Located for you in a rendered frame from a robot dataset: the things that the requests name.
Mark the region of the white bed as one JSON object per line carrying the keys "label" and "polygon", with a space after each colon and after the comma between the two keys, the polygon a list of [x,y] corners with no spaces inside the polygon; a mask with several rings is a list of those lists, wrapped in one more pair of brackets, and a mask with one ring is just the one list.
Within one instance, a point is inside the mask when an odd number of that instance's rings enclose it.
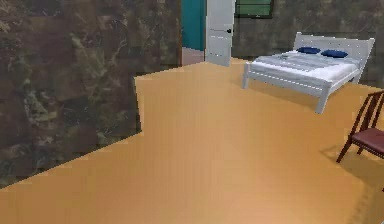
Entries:
{"label": "white bed", "polygon": [[[316,112],[322,114],[329,96],[347,82],[357,84],[373,49],[367,40],[305,35],[297,32],[292,51],[259,56],[244,65],[242,87],[250,79],[295,90],[318,98]],[[315,47],[348,53],[345,58],[300,53],[300,47]]]}

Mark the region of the green framed window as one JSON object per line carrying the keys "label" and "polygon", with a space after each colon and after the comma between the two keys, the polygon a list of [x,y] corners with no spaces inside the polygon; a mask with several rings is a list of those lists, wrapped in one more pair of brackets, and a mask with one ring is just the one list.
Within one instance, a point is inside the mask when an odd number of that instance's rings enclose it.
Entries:
{"label": "green framed window", "polygon": [[236,0],[235,15],[238,18],[270,19],[274,0]]}

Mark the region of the white room door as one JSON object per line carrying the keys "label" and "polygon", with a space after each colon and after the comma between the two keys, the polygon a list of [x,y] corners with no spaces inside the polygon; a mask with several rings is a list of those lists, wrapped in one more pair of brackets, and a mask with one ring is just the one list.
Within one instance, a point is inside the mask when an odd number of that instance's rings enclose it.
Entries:
{"label": "white room door", "polygon": [[236,0],[206,0],[205,61],[230,65]]}

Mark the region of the dark red wooden chair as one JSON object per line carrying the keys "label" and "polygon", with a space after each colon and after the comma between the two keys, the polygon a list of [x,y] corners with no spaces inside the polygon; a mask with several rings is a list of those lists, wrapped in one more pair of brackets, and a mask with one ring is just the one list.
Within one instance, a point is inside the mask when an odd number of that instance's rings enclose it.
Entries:
{"label": "dark red wooden chair", "polygon": [[384,90],[369,93],[356,116],[347,140],[338,155],[340,163],[352,145],[359,147],[357,154],[364,150],[384,159],[384,130],[377,128],[381,110],[384,107]]}

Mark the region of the blue pillow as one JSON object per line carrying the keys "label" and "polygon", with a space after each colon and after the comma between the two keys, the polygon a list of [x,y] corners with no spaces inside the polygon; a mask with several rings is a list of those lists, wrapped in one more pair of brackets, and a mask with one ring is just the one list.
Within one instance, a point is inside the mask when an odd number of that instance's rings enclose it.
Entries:
{"label": "blue pillow", "polygon": [[321,49],[315,47],[300,47],[296,50],[300,53],[305,54],[318,54],[319,52],[321,52]]}
{"label": "blue pillow", "polygon": [[327,49],[322,51],[321,55],[326,57],[332,57],[332,58],[345,58],[348,56],[348,53],[340,50]]}

